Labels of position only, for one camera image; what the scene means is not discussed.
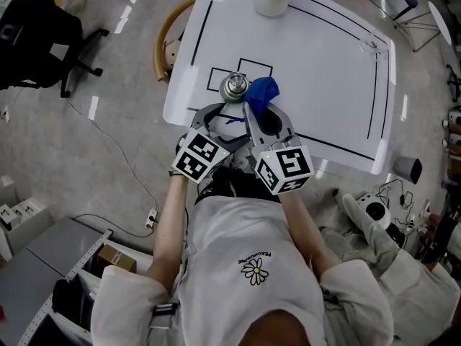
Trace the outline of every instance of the gray floor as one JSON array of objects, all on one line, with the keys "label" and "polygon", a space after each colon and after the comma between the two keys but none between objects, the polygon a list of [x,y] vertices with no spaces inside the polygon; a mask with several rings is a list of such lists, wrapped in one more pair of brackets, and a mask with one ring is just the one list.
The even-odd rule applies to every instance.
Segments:
[{"label": "gray floor", "polygon": [[[166,124],[162,118],[167,85],[154,78],[152,50],[161,23],[183,0],[130,1],[66,0],[66,9],[81,18],[85,32],[105,27],[112,33],[94,45],[85,60],[103,68],[102,77],[75,70],[70,101],[86,115],[91,98],[99,97],[95,122],[121,145],[161,212],[174,147],[186,129]],[[306,205],[319,225],[339,224],[346,231],[348,227],[342,226],[344,217],[339,219],[330,191],[337,187],[356,194],[376,190],[391,172],[394,158],[403,154],[420,158],[424,166],[416,186],[406,183],[414,194],[413,213],[418,215],[427,198],[434,201],[435,210],[440,209],[444,193],[439,186],[446,168],[440,124],[451,105],[445,63],[457,67],[453,50],[443,39],[436,39],[413,53],[402,33],[393,28],[392,20],[370,1],[334,1],[394,40],[398,72],[392,134],[381,175],[329,162],[324,172],[318,172],[303,190]],[[405,7],[402,0],[373,1],[390,15]],[[427,11],[426,0],[419,1],[418,9],[405,18]],[[126,6],[132,7],[128,21],[122,32],[115,34]],[[424,33],[417,33],[416,42],[424,39],[421,34]],[[402,121],[405,95],[408,114]],[[131,175],[120,150],[59,97],[58,86],[24,89],[20,93],[16,88],[0,92],[2,109],[13,102],[10,124],[0,123],[0,174],[14,179],[21,197],[34,195],[51,205],[55,218],[96,213],[128,231],[146,234],[143,224],[153,205],[151,199]],[[393,189],[391,212],[393,217],[403,219],[407,212],[398,205],[398,188]],[[191,186],[190,208],[194,196]],[[97,229],[110,228],[104,221],[86,221]],[[115,231],[118,239],[145,249],[151,246],[151,238],[136,239]]]}]

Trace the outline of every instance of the white table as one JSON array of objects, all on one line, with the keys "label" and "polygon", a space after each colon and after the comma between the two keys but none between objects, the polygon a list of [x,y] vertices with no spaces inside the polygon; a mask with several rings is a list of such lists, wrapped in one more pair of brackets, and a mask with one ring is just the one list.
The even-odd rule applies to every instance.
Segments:
[{"label": "white table", "polygon": [[[361,40],[374,32],[378,61]],[[252,0],[197,0],[182,39],[164,106],[166,122],[190,126],[198,109],[222,102],[219,83],[230,71],[250,81],[272,76],[273,103],[318,158],[379,174],[393,114],[392,40],[330,0],[290,0],[278,18],[254,11]],[[226,105],[213,125],[244,134],[239,105]]]}]

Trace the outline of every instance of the daisy graphic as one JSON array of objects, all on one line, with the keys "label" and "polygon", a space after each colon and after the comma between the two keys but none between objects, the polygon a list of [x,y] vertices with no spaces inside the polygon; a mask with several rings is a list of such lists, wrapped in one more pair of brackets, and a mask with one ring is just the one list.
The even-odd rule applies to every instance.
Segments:
[{"label": "daisy graphic", "polygon": [[250,262],[243,266],[242,273],[245,273],[245,277],[250,278],[251,285],[260,285],[266,280],[269,275],[268,272],[261,269],[262,259],[258,258],[258,261],[251,259]]}]

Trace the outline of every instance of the blue cloth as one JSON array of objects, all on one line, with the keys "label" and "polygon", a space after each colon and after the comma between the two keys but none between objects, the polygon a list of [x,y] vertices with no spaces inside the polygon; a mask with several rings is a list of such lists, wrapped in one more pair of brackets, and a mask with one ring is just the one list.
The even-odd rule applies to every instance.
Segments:
[{"label": "blue cloth", "polygon": [[245,120],[243,118],[236,118],[236,119],[231,119],[231,120],[228,120],[225,124],[231,124],[231,123],[234,123],[234,122],[245,122]]},{"label": "blue cloth", "polygon": [[248,102],[255,115],[260,116],[269,105],[269,101],[280,95],[279,87],[272,77],[255,79],[248,88],[244,100]]}]

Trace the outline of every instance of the cardboard box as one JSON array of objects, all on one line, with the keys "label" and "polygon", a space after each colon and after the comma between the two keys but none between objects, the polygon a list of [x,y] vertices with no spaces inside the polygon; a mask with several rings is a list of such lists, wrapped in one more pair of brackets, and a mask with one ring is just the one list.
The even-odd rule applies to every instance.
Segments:
[{"label": "cardboard box", "polygon": [[136,273],[136,260],[116,250],[112,246],[106,245],[102,248],[97,256],[97,273],[95,274],[101,277],[104,268],[108,267],[109,265],[115,265],[127,270],[128,272]]}]

